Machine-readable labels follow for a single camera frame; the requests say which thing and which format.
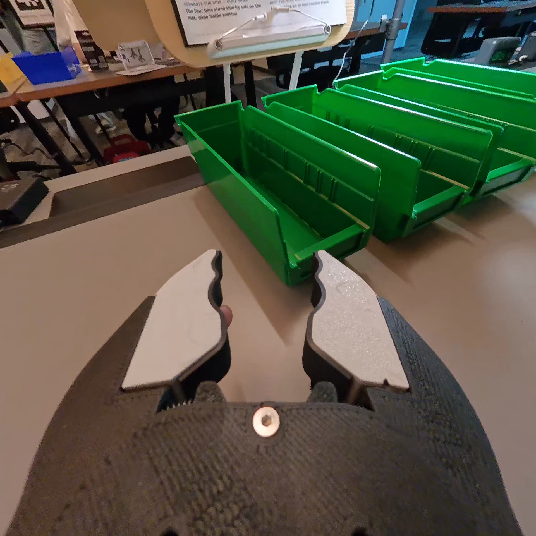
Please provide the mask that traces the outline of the brown wooden table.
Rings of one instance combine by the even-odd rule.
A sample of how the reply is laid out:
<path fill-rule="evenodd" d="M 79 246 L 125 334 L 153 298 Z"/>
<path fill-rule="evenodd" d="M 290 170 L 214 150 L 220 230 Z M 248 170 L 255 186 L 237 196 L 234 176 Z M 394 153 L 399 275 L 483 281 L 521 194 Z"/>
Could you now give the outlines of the brown wooden table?
<path fill-rule="evenodd" d="M 208 76 L 202 75 L 201 78 L 196 79 L 187 78 L 154 90 L 149 90 L 147 86 L 149 82 L 172 76 L 190 76 L 196 72 L 196 68 L 186 65 L 165 66 L 159 70 L 134 76 L 122 76 L 118 73 L 120 69 L 119 65 L 113 65 L 112 69 L 107 71 L 84 70 L 74 79 L 48 84 L 33 85 L 25 79 L 20 88 L 13 92 L 7 90 L 1 92 L 1 109 L 15 106 L 21 116 L 28 121 L 39 142 L 54 157 L 55 167 L 61 168 L 64 174 L 69 175 L 74 173 L 71 170 L 71 161 L 38 123 L 36 117 L 30 113 L 29 102 L 56 99 L 90 157 L 98 164 L 102 164 L 102 154 L 81 126 L 80 117 L 112 111 L 132 104 L 145 104 L 152 100 L 191 96 L 206 90 L 209 91 L 210 101 L 215 101 L 217 104 L 224 101 L 222 88 L 224 79 L 223 76 L 219 76 L 215 68 L 209 68 Z"/>

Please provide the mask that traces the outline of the green plastic bin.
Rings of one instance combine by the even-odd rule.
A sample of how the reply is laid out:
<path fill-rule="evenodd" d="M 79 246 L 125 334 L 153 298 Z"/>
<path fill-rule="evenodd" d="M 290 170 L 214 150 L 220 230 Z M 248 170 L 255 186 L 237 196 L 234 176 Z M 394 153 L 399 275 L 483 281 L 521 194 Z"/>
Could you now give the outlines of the green plastic bin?
<path fill-rule="evenodd" d="M 535 73 L 424 57 L 383 63 L 384 73 L 401 73 L 480 90 L 535 99 Z"/>
<path fill-rule="evenodd" d="M 523 182 L 535 168 L 535 99 L 382 70 L 346 77 L 337 90 L 492 132 L 488 175 L 470 196 Z"/>
<path fill-rule="evenodd" d="M 205 184 L 278 278 L 311 276 L 314 254 L 365 247 L 380 168 L 238 101 L 175 117 Z"/>
<path fill-rule="evenodd" d="M 315 85 L 263 98 L 271 116 L 378 166 L 373 234 L 389 242 L 453 212 L 489 170 L 494 134 L 462 118 Z"/>

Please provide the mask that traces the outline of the clear page holder bar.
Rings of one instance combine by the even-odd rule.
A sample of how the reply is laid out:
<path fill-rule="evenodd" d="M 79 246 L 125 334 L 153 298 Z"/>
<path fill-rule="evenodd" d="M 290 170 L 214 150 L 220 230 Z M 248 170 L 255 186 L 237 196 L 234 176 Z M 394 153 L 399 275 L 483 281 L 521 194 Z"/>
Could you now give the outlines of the clear page holder bar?
<path fill-rule="evenodd" d="M 237 57 L 306 44 L 321 44 L 331 34 L 331 25 L 303 10 L 272 7 L 224 32 L 206 47 L 211 59 Z"/>

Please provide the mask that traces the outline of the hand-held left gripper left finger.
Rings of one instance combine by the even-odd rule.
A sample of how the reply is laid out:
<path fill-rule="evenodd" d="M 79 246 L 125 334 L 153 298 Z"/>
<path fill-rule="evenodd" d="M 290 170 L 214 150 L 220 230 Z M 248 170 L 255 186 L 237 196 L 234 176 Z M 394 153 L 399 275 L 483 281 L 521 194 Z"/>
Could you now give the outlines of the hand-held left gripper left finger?
<path fill-rule="evenodd" d="M 221 311 L 222 252 L 205 251 L 157 291 L 122 382 L 122 390 L 168 387 L 194 394 L 231 367 Z"/>

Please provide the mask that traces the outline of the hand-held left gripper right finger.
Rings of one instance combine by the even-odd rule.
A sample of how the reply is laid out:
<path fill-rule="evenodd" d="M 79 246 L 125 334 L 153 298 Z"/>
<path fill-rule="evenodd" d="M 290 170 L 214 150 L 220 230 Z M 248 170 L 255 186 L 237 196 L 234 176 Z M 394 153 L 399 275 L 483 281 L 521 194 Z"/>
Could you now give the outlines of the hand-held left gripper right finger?
<path fill-rule="evenodd" d="M 331 384 L 340 403 L 366 405 L 367 388 L 410 392 L 379 297 L 327 251 L 314 253 L 312 312 L 302 365 L 311 390 Z"/>

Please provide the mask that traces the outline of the white board stand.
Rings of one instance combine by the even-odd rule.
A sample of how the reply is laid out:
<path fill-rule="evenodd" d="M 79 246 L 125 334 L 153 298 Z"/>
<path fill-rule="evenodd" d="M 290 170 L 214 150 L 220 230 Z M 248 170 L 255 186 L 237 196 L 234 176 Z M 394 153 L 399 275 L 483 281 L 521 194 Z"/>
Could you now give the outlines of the white board stand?
<path fill-rule="evenodd" d="M 295 90 L 298 85 L 298 78 L 300 75 L 302 65 L 303 51 L 297 51 L 294 55 L 293 66 L 291 70 L 291 78 L 289 81 L 289 90 Z M 231 64 L 224 63 L 224 101 L 225 103 L 231 102 Z"/>

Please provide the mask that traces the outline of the brown office desk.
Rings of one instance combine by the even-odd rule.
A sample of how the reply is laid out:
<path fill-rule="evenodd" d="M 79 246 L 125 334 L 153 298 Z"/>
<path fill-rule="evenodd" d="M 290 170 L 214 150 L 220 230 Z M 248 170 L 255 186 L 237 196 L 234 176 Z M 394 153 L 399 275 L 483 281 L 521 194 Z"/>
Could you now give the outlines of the brown office desk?
<path fill-rule="evenodd" d="M 535 30 L 535 1 L 438 1 L 421 45 L 425 56 L 453 59 L 493 37 L 525 37 Z"/>

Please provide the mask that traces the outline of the grey device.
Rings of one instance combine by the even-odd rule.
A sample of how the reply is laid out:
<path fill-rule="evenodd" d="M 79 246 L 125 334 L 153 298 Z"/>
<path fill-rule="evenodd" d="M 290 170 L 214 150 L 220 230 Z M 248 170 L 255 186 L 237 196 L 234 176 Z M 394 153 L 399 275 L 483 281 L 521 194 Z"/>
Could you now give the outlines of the grey device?
<path fill-rule="evenodd" d="M 521 37 L 493 37 L 484 40 L 473 63 L 484 66 L 506 66 L 520 46 Z"/>

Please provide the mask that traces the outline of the grey metal pole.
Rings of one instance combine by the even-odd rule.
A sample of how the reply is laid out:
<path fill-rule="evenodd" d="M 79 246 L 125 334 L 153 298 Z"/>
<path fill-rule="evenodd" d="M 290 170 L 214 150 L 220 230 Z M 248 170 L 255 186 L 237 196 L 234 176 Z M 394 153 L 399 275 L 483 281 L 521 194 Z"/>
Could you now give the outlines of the grey metal pole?
<path fill-rule="evenodd" d="M 394 50 L 394 45 L 398 37 L 398 33 L 401 26 L 401 20 L 403 18 L 404 6 L 406 1 L 396 1 L 394 5 L 393 15 L 387 21 L 385 30 L 385 45 L 383 49 L 383 55 L 381 63 L 389 63 Z"/>

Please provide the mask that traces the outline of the black box device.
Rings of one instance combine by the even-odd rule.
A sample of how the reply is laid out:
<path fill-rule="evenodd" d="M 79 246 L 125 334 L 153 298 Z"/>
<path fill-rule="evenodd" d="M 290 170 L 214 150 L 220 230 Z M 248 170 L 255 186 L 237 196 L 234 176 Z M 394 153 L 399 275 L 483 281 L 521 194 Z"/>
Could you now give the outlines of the black box device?
<path fill-rule="evenodd" d="M 25 222 L 48 193 L 39 178 L 1 182 L 1 228 Z"/>

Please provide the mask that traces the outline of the blue plastic bin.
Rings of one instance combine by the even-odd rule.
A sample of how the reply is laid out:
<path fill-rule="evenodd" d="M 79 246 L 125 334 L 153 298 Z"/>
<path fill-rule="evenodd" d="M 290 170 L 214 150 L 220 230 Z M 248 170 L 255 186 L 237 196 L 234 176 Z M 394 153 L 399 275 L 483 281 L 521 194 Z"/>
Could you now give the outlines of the blue plastic bin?
<path fill-rule="evenodd" d="M 39 55 L 22 52 L 13 56 L 12 60 L 33 85 L 72 80 L 82 71 L 71 46 Z"/>

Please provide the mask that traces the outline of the black printed card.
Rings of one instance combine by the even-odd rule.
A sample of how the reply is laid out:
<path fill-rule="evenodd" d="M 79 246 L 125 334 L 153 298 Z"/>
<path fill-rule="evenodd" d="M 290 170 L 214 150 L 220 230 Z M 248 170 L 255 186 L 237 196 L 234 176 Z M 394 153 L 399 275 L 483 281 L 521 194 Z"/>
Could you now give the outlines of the black printed card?
<path fill-rule="evenodd" d="M 75 36 L 90 70 L 108 70 L 104 51 L 94 42 L 88 30 L 76 30 Z"/>

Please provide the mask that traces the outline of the red bag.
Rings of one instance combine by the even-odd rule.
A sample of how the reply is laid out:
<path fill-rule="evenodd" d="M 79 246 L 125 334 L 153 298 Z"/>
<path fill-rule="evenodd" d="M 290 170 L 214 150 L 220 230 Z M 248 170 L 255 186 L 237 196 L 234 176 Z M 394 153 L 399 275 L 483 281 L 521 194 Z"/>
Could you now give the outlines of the red bag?
<path fill-rule="evenodd" d="M 128 159 L 151 154 L 150 144 L 143 140 L 137 140 L 130 134 L 112 137 L 109 146 L 104 148 L 103 159 L 106 164 L 117 163 Z"/>

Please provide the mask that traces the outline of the clear acrylic sign holder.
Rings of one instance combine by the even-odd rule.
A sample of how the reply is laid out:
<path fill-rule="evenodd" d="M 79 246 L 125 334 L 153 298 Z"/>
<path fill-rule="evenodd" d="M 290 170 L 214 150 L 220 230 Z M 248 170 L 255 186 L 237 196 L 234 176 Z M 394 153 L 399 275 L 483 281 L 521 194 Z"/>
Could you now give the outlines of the clear acrylic sign holder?
<path fill-rule="evenodd" d="M 118 44 L 117 56 L 123 69 L 116 74 L 133 77 L 163 69 L 165 65 L 156 63 L 150 45 L 146 41 L 132 41 Z"/>

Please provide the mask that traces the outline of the white instruction sheet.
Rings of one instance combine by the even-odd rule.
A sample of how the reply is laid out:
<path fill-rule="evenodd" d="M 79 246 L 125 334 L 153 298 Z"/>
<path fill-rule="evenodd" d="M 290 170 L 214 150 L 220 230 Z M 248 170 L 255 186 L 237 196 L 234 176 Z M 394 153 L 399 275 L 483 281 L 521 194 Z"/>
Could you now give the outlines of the white instruction sheet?
<path fill-rule="evenodd" d="M 353 22 L 346 1 L 171 1 L 186 46 L 209 44 L 228 32 L 276 35 Z"/>

